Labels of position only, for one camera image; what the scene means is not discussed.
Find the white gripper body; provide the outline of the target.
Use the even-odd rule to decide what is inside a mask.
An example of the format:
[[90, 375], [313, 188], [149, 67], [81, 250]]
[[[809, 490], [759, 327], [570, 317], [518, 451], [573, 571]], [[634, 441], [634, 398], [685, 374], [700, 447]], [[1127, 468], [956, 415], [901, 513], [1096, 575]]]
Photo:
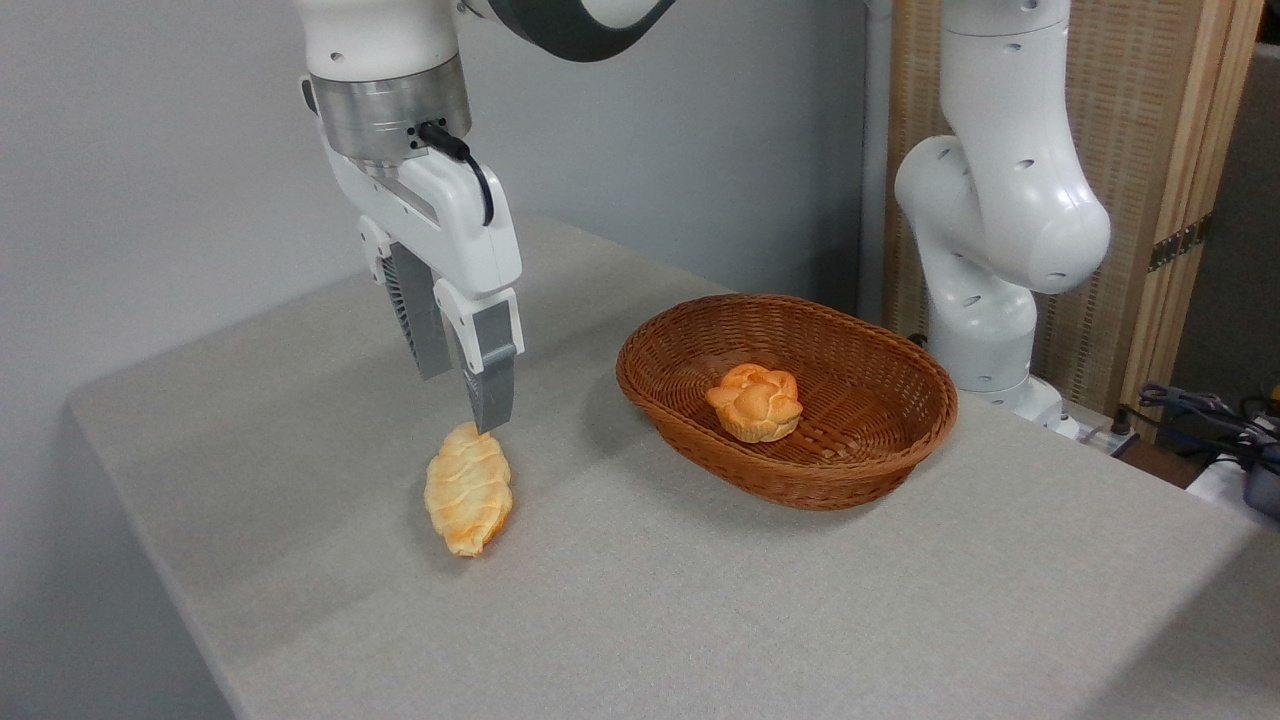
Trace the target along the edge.
[[393, 178], [370, 176], [333, 150], [325, 154], [348, 200], [465, 297], [481, 299], [518, 281], [515, 225], [492, 170], [484, 172], [489, 217], [474, 169], [439, 152], [404, 161]]

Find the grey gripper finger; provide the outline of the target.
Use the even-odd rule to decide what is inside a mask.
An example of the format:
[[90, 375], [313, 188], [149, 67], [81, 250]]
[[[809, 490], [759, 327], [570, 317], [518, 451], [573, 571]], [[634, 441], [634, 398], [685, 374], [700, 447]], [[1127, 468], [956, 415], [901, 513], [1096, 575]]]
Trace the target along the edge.
[[436, 283], [434, 297], [462, 352], [463, 377], [477, 433], [490, 433], [511, 419], [515, 361], [525, 352], [516, 292], [506, 288], [468, 299], [452, 283]]
[[453, 368], [430, 266], [399, 242], [381, 259], [385, 287], [396, 319], [424, 380]]

